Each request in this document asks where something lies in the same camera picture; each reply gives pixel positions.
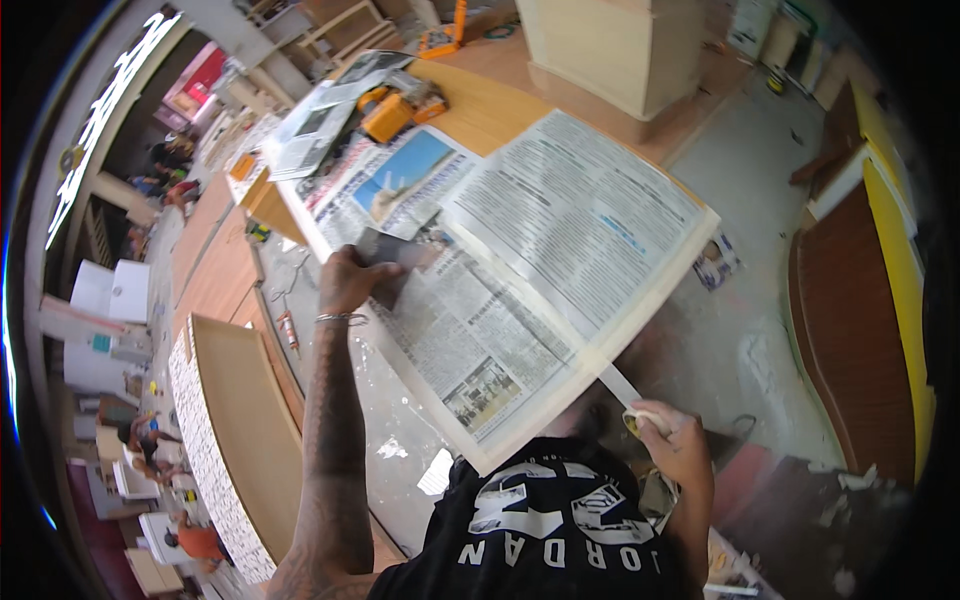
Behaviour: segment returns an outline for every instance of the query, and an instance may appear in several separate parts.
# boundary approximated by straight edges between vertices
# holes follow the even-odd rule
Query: newspaper-covered surface
[[[358,139],[345,152],[339,180],[321,185],[321,200],[308,197],[308,209],[331,248],[353,244],[367,227],[409,240],[476,161],[430,127],[413,128],[387,147]]]
[[[351,144],[344,163],[301,200],[331,249],[366,227],[428,248],[392,310],[364,308],[363,335],[481,475],[609,367],[716,224],[557,111],[486,159],[421,127],[387,148]],[[598,350],[600,336],[612,341]]]
[[[316,171],[367,90],[383,84],[413,57],[370,50],[361,54],[336,82],[315,87],[276,128],[273,140],[282,147],[271,165],[270,181],[305,178]]]
[[[653,165],[559,110],[489,156],[444,208],[587,340],[705,214]]]

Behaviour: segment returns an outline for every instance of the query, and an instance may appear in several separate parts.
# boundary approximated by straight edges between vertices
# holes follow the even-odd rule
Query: tattooed arm
[[[344,246],[321,272],[321,314],[354,311],[374,284],[400,268],[357,265]],[[347,322],[317,324],[313,381],[303,416],[303,491],[290,551],[267,590],[270,600],[366,598],[376,575],[367,508],[366,434],[347,348]]]

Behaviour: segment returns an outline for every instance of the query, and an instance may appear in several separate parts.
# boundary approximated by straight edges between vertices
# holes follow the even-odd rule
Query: bracelet
[[[370,322],[370,319],[367,318],[367,315],[360,313],[323,313],[322,315],[317,315],[317,318],[313,320],[314,323],[323,323],[324,321],[346,321],[347,325],[356,325],[363,326]]]

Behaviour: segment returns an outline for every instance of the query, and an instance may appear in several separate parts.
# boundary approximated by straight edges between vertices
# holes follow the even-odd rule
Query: worker
[[[163,205],[170,204],[177,207],[180,214],[183,215],[183,223],[186,225],[186,203],[197,200],[200,196],[200,180],[181,181],[177,183],[163,197]]]
[[[147,152],[150,156],[150,166],[163,185],[177,169],[189,169],[190,159],[181,155],[173,142],[160,142],[147,146]]]
[[[174,465],[169,461],[156,460],[154,455],[159,448],[157,441],[165,440],[177,444],[182,444],[183,441],[159,429],[151,429],[149,423],[153,419],[153,413],[146,413],[120,425],[117,427],[117,438],[126,445],[130,452],[139,454],[131,461],[131,466],[134,469],[140,471],[147,479],[158,484],[165,484],[174,475],[179,475],[185,471],[183,467]]]
[[[213,525],[197,527],[191,524],[186,511],[180,511],[173,517],[177,522],[177,533],[167,529],[163,541],[168,546],[171,548],[179,546],[189,557],[194,559],[206,559],[214,564],[227,561],[230,566],[233,566],[233,559],[227,553],[227,547],[224,546]]]
[[[135,187],[141,194],[152,198],[154,196],[163,196],[167,193],[163,186],[160,185],[160,179],[156,177],[147,177],[146,175],[141,175],[139,177],[129,177],[127,178],[133,187]]]
[[[424,535],[423,551],[372,573],[364,411],[346,315],[396,264],[358,266],[352,246],[321,273],[315,364],[303,419],[303,484],[293,542],[267,596],[280,598],[702,597],[713,475],[699,420],[641,401],[641,439],[682,488],[659,536],[637,509],[636,477],[582,437],[535,438],[487,477],[462,458]]]

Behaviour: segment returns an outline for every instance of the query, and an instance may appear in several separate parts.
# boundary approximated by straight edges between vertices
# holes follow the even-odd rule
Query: black t-shirt
[[[368,598],[679,597],[679,564],[638,500],[630,469],[581,440],[536,438],[483,479],[460,461],[423,552]]]
[[[171,155],[172,153],[167,150],[165,143],[160,142],[159,144],[154,144],[150,149],[150,164],[153,166],[159,162],[161,165],[167,166],[167,159],[170,158]]]

